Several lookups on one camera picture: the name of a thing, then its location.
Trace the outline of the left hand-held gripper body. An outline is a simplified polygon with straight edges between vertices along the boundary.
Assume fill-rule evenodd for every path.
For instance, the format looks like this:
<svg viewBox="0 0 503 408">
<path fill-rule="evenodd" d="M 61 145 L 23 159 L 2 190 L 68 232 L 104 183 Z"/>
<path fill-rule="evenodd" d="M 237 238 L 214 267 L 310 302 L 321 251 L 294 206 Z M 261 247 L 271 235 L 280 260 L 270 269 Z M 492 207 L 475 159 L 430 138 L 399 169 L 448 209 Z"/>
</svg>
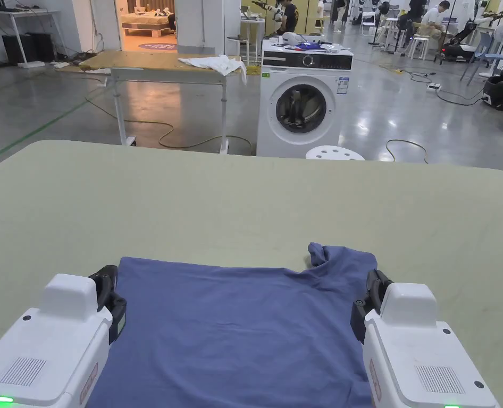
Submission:
<svg viewBox="0 0 503 408">
<path fill-rule="evenodd" d="M 97 311 L 88 277 L 57 274 L 0 338 L 0 407 L 85 407 L 125 327 L 126 300 Z"/>
</svg>

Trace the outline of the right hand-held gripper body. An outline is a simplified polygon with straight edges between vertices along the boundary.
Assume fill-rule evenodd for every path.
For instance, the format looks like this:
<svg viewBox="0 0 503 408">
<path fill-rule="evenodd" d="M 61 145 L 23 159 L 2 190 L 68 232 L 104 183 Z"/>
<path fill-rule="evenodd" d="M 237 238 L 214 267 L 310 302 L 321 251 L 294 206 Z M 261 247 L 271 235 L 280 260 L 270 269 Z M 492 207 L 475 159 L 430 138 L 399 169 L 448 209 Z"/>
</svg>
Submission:
<svg viewBox="0 0 503 408">
<path fill-rule="evenodd" d="M 380 314 L 350 324 L 361 342 L 374 407 L 498 407 L 424 284 L 392 283 Z"/>
</svg>

